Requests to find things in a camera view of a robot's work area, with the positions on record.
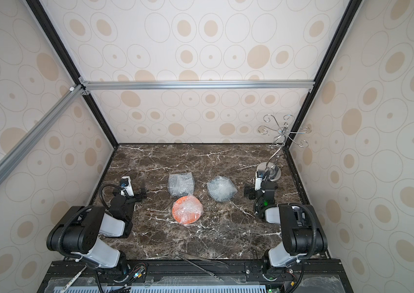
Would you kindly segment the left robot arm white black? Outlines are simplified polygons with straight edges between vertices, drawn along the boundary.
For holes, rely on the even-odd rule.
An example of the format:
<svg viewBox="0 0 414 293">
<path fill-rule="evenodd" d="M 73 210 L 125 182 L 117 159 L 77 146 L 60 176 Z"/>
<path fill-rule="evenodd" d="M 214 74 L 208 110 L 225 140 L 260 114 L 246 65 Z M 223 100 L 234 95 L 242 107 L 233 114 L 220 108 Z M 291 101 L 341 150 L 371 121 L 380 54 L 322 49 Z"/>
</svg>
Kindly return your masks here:
<svg viewBox="0 0 414 293">
<path fill-rule="evenodd" d="M 101 185 L 98 195 L 100 206 L 72 206 L 49 232 L 46 246 L 101 275 L 125 278 L 130 270 L 125 253 L 99 237 L 128 238 L 135 205 L 147 197 L 147 189 L 142 185 L 135 191 L 130 177 L 123 177 L 118 184 Z"/>
</svg>

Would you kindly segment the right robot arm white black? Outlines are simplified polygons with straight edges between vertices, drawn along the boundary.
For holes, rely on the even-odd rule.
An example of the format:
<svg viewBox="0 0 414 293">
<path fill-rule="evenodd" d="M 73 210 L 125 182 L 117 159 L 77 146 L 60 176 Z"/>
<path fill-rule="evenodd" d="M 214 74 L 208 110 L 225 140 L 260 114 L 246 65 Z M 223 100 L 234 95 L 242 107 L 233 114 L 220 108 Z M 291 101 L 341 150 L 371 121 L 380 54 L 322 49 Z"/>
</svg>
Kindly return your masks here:
<svg viewBox="0 0 414 293">
<path fill-rule="evenodd" d="M 263 273 L 286 268 L 327 251 L 328 241 L 311 205 L 275 202 L 277 186 L 266 182 L 244 187 L 244 196 L 253 200 L 253 211 L 260 220 L 280 226 L 281 242 L 263 256 Z"/>
</svg>

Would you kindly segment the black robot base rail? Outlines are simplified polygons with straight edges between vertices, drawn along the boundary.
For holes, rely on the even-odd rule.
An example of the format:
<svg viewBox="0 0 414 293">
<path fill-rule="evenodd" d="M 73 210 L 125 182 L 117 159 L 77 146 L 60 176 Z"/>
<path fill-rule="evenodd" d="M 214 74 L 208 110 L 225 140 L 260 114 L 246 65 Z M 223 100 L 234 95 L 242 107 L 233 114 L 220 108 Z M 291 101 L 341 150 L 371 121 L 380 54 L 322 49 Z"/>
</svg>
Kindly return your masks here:
<svg viewBox="0 0 414 293">
<path fill-rule="evenodd" d="M 50 265 L 40 293 L 351 293 L 339 260 L 265 270 L 260 260 L 139 260 L 122 281 L 70 261 Z"/>
</svg>

